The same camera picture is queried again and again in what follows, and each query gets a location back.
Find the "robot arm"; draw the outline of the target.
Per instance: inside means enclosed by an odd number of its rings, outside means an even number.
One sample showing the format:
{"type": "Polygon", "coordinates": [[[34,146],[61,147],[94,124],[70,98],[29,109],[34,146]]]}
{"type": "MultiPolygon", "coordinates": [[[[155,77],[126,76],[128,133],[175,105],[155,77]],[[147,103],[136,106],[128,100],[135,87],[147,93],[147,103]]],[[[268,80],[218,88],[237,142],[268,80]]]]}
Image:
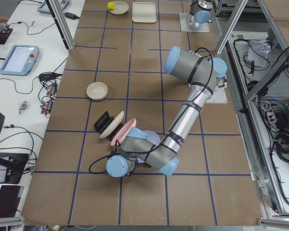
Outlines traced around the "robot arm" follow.
{"type": "Polygon", "coordinates": [[[212,98],[220,78],[225,76],[227,64],[211,53],[204,56],[174,46],[165,59],[163,70],[189,86],[187,98],[159,144],[150,142],[139,128],[131,128],[107,160],[108,175],[115,178],[130,175],[139,160],[163,175],[172,175],[180,162],[177,154],[204,105],[212,98]]]}
{"type": "Polygon", "coordinates": [[[211,17],[211,9],[213,8],[212,0],[193,0],[190,5],[189,24],[192,27],[199,27],[207,23],[211,17]]]}

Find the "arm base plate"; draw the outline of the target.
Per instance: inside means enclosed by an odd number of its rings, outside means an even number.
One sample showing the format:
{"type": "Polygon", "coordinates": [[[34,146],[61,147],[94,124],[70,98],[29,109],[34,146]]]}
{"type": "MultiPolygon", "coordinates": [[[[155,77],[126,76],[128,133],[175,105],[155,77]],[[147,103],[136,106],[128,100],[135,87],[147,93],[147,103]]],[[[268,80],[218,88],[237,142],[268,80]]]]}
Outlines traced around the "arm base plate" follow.
{"type": "Polygon", "coordinates": [[[209,33],[208,21],[210,17],[211,13],[208,11],[199,11],[195,15],[179,13],[181,31],[209,33]]]}
{"type": "MultiPolygon", "coordinates": [[[[204,88],[199,85],[191,85],[189,84],[189,94],[187,96],[188,101],[192,101],[196,96],[200,94],[200,92],[204,88]]],[[[208,93],[210,93],[207,90],[204,90],[200,96],[196,98],[196,102],[203,102],[206,98],[203,98],[203,96],[208,96],[208,93]]],[[[226,104],[228,103],[227,96],[225,93],[224,88],[218,88],[218,86],[215,87],[215,90],[213,92],[213,95],[206,100],[206,103],[214,103],[214,104],[226,104]]]]}

